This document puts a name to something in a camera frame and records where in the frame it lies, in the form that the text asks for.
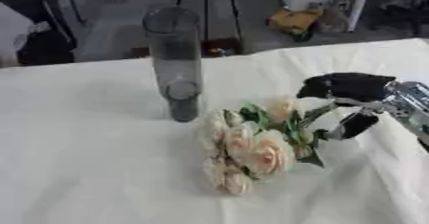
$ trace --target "cream rose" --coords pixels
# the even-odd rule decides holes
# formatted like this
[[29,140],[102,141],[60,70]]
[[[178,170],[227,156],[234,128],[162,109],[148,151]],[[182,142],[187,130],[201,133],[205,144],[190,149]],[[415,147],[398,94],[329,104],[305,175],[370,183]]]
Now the cream rose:
[[236,172],[227,173],[225,178],[225,190],[234,195],[243,195],[252,190],[253,181],[247,175]]
[[299,110],[295,100],[275,99],[271,101],[266,111],[272,123],[283,123],[290,118],[294,110]]
[[280,171],[288,171],[294,163],[294,150],[283,139],[281,132],[268,130],[255,137],[245,165],[257,176],[263,177]]
[[207,158],[203,165],[204,173],[212,186],[217,190],[225,190],[225,162],[223,159]]
[[211,112],[204,123],[207,138],[213,142],[221,141],[228,128],[223,109]]
[[247,157],[253,145],[253,139],[257,129],[258,125],[256,123],[246,122],[230,128],[226,132],[224,142],[228,154],[239,164],[243,164],[243,161]]
[[198,142],[203,145],[206,155],[213,157],[219,155],[218,142],[212,141],[203,130],[197,132],[197,139]]
[[237,112],[218,109],[207,116],[204,128],[210,140],[219,142],[230,126],[236,126],[240,123],[242,123],[242,118]]
[[223,159],[206,159],[204,172],[217,190],[242,195],[252,189],[252,180],[235,166],[227,166]]

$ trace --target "gray floor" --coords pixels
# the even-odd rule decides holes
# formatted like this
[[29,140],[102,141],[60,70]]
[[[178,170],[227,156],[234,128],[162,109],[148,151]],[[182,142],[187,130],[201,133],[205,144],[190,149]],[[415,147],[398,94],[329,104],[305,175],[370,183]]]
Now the gray floor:
[[[79,40],[78,61],[122,59],[132,48],[147,45],[142,18],[148,9],[174,4],[175,0],[78,0],[82,15],[88,20],[81,26],[72,15],[68,0],[60,0],[66,18]],[[203,0],[184,0],[183,6],[202,14]],[[245,53],[308,45],[365,42],[410,37],[392,28],[370,31],[361,23],[354,33],[316,34],[306,43],[295,43],[290,36],[269,30],[267,16],[281,8],[280,0],[237,0],[243,29]],[[212,0],[210,37],[235,35],[229,0]]]

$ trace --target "white tablecloth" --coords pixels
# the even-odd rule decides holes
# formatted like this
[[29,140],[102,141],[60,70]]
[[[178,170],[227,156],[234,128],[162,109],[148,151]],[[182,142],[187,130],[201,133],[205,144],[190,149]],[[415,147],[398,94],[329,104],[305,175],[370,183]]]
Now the white tablecloth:
[[[418,39],[205,59],[202,110],[293,95],[329,72],[429,83],[428,70]],[[209,186],[197,124],[168,119],[148,59],[1,70],[0,223],[429,223],[428,155],[387,115],[323,144],[326,169],[299,164],[243,197]]]

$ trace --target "robotic arm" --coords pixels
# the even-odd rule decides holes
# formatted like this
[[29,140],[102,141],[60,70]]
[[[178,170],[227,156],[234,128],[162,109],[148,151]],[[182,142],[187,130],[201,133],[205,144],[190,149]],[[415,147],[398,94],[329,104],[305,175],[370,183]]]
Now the robotic arm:
[[333,130],[318,131],[322,139],[353,138],[376,124],[379,114],[387,112],[429,146],[429,87],[422,83],[360,73],[334,73],[307,79],[297,97],[333,99],[338,106],[361,107]]

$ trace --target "green leaf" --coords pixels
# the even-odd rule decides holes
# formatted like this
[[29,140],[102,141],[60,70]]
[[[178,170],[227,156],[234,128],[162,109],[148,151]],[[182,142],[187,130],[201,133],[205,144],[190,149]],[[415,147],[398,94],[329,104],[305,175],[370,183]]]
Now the green leaf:
[[321,168],[325,167],[324,162],[322,161],[322,159],[320,158],[320,156],[316,150],[313,150],[313,153],[310,156],[308,156],[304,159],[300,159],[299,161],[302,163],[313,164],[313,165],[316,165],[316,166],[321,167]]

